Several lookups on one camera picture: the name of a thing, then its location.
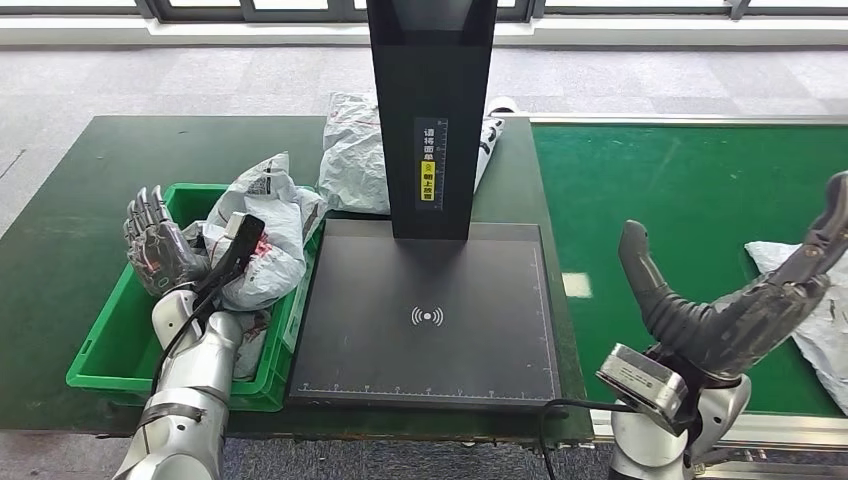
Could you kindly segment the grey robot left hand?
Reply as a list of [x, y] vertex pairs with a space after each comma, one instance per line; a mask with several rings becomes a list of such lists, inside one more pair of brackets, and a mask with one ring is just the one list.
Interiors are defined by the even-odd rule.
[[122, 230], [128, 261], [154, 297], [199, 281], [209, 271], [208, 260], [192, 248], [173, 220], [159, 185], [140, 188], [129, 201]]

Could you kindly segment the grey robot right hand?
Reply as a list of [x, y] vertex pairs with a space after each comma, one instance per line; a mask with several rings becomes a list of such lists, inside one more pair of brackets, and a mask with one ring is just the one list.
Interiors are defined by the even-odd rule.
[[653, 261], [645, 227], [624, 223], [618, 255], [645, 327], [701, 371], [733, 380], [782, 344], [824, 298], [828, 271], [847, 249], [847, 175], [832, 176], [826, 206], [802, 244], [775, 270], [735, 292], [723, 308], [670, 288]]

